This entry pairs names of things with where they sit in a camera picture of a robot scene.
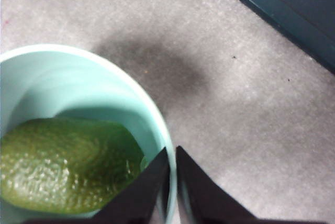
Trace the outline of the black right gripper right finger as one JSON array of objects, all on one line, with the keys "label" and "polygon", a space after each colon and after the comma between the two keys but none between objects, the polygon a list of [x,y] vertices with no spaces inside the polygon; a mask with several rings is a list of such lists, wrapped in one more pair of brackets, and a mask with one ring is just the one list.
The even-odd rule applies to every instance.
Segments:
[{"label": "black right gripper right finger", "polygon": [[258,218],[219,187],[182,146],[175,157],[178,197],[190,223],[322,223]]}]

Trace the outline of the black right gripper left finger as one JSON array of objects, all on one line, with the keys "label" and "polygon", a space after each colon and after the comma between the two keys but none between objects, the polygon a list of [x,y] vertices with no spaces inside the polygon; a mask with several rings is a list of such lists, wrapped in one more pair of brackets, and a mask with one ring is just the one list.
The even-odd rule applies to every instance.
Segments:
[{"label": "black right gripper left finger", "polygon": [[170,174],[166,148],[112,201],[91,218],[32,219],[25,223],[149,223],[161,186]]}]

